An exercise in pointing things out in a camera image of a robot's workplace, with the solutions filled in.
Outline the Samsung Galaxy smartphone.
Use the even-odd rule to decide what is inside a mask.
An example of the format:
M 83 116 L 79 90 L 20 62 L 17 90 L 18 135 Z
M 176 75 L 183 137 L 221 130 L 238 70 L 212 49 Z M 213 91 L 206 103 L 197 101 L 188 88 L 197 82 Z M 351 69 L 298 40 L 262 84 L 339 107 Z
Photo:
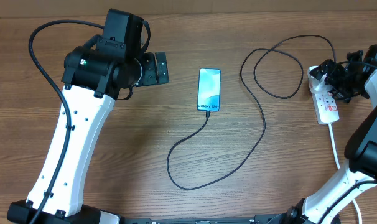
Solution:
M 201 68 L 198 78 L 197 109 L 199 111 L 220 110 L 221 70 Z

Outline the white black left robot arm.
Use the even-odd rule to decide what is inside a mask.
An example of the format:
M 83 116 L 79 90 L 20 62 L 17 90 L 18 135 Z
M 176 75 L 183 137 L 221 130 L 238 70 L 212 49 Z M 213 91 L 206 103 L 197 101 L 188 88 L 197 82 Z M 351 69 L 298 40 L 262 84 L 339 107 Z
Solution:
M 25 200 L 9 206 L 13 223 L 123 223 L 121 215 L 83 203 L 86 174 L 100 131 L 122 89 L 166 84 L 164 52 L 148 51 L 149 23 L 110 9 L 94 35 L 67 54 L 62 105 L 40 175 Z

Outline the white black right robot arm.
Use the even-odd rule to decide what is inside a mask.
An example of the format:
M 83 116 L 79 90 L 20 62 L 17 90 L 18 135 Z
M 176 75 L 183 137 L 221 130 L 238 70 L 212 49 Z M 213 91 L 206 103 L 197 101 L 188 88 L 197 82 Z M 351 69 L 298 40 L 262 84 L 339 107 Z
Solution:
M 361 95 L 371 100 L 372 111 L 345 146 L 345 162 L 313 195 L 303 198 L 270 223 L 338 223 L 338 214 L 357 196 L 377 186 L 377 44 L 367 52 L 347 54 L 344 62 L 326 60 L 307 72 L 317 119 L 326 121 L 336 111 L 338 100 L 350 101 Z

